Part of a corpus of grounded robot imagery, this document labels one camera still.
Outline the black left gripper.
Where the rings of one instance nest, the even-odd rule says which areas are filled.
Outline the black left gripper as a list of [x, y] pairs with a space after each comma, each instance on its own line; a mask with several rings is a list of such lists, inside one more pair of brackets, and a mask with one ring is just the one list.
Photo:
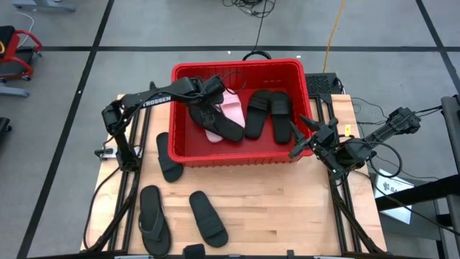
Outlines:
[[224, 101], [225, 87], [220, 77], [211, 77], [204, 80], [200, 77], [195, 79], [198, 84], [199, 94], [195, 101], [196, 106], [206, 106], [206, 115], [202, 116], [204, 127], [212, 127], [215, 122], [216, 107]]

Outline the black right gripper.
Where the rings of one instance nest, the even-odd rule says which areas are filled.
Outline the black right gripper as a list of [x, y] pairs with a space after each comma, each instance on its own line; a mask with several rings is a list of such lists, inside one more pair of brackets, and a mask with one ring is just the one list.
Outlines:
[[332, 118], [328, 124], [325, 124], [324, 122], [309, 119], [304, 115], [300, 115], [300, 118], [306, 127], [315, 133], [313, 136], [306, 138], [295, 124], [291, 122], [290, 125], [293, 130], [295, 144], [294, 148], [289, 152], [288, 157], [293, 160], [304, 150], [310, 149], [317, 159], [327, 167], [332, 176], [344, 176], [345, 167], [339, 163], [336, 154], [339, 136], [334, 129], [339, 122], [338, 119]]

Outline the pink rubber slide sandal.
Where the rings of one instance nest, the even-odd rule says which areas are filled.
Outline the pink rubber slide sandal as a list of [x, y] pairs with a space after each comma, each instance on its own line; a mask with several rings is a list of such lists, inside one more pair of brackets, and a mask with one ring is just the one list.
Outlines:
[[217, 106], [218, 109], [223, 112], [227, 118], [245, 128], [245, 118], [239, 97], [225, 91], [223, 92], [223, 98], [223, 102]]
[[217, 142], [220, 142], [223, 140], [223, 137], [220, 136], [220, 135], [217, 135], [216, 133], [213, 133], [209, 130], [205, 130], [205, 133], [206, 133], [206, 137], [208, 139], [209, 142], [211, 143], [217, 143]]

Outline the black rubber slide sandal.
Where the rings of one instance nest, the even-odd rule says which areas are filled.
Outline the black rubber slide sandal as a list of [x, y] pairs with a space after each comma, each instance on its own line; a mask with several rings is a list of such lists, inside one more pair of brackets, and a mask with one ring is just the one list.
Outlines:
[[195, 191], [189, 197], [190, 207], [201, 237], [211, 247], [223, 247], [229, 241], [229, 234], [207, 195]]
[[290, 126], [292, 104], [290, 97], [286, 93], [281, 91], [271, 93], [270, 116], [272, 119], [275, 141], [279, 144], [289, 143], [292, 137]]
[[254, 92], [247, 105], [245, 137], [256, 140], [262, 134], [270, 108], [271, 92], [265, 89]]
[[173, 183], [182, 176], [184, 167], [173, 161], [168, 155], [168, 136], [167, 132], [161, 132], [156, 137], [158, 162], [164, 179], [168, 183]]

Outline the black flip-flop sandal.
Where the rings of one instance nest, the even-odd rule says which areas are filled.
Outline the black flip-flop sandal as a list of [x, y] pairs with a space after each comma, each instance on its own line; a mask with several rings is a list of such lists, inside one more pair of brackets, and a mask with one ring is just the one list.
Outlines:
[[244, 128], [227, 118], [217, 106], [215, 106], [216, 112], [214, 114], [215, 122], [213, 126], [204, 127], [202, 124], [202, 116], [206, 115], [206, 106], [188, 105], [188, 113], [195, 124], [204, 130], [216, 133], [217, 135], [222, 136], [225, 140], [231, 142], [240, 142], [243, 139]]
[[139, 205], [138, 228], [144, 247], [154, 258], [163, 258], [169, 253], [172, 242], [158, 187], [143, 188]]

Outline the red plastic storage bin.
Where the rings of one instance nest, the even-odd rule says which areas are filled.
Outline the red plastic storage bin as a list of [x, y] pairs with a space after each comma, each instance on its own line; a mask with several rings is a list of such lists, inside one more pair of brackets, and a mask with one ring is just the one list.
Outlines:
[[[272, 60], [226, 61], [210, 63], [179, 63], [171, 79], [200, 77], [208, 79], [219, 75], [224, 85], [238, 93], [243, 109], [251, 95], [258, 90], [282, 91], [292, 102], [292, 121], [306, 136], [312, 133], [303, 124], [300, 115], [311, 117], [303, 65], [292, 58]], [[293, 142], [279, 144], [275, 141], [272, 120], [267, 118], [262, 134], [257, 140], [244, 138], [240, 142], [208, 141], [205, 131], [193, 122], [186, 105], [170, 105], [168, 155], [172, 160], [188, 167], [221, 165], [256, 165], [289, 163]]]

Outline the black perforated computer box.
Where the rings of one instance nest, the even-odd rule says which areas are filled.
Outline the black perforated computer box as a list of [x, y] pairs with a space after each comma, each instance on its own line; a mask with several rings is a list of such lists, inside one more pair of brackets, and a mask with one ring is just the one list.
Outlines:
[[335, 73], [306, 73], [305, 80], [310, 95], [342, 93], [343, 86]]

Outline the black metal beam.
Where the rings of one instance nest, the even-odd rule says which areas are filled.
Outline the black metal beam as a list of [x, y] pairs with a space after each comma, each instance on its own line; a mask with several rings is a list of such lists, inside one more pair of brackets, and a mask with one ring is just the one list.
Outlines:
[[375, 199], [379, 211], [409, 206], [424, 201], [460, 196], [460, 175], [449, 176]]

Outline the black rounded object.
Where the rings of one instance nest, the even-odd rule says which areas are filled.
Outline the black rounded object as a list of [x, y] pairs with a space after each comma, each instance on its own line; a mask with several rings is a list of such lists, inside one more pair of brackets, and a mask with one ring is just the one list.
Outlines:
[[203, 244], [188, 245], [183, 249], [184, 259], [206, 259], [206, 250]]

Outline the grey metal stand foot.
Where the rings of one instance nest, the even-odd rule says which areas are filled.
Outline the grey metal stand foot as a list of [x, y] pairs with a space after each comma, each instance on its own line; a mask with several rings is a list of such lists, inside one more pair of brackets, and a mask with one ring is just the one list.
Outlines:
[[74, 12], [75, 5], [62, 2], [62, 0], [11, 0], [17, 9], [44, 9], [52, 11]]
[[30, 96], [30, 92], [22, 88], [12, 88], [8, 86], [0, 86], [0, 95], [2, 96], [16, 96], [27, 98]]

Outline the red mechanic creeper seat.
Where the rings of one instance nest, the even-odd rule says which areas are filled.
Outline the red mechanic creeper seat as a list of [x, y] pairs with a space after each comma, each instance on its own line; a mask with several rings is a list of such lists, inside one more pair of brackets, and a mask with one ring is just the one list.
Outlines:
[[[26, 35], [35, 42], [31, 47], [20, 47], [20, 35]], [[11, 25], [0, 26], [0, 81], [23, 79], [30, 81], [34, 75], [32, 59], [42, 56], [42, 43], [34, 34], [15, 29]]]

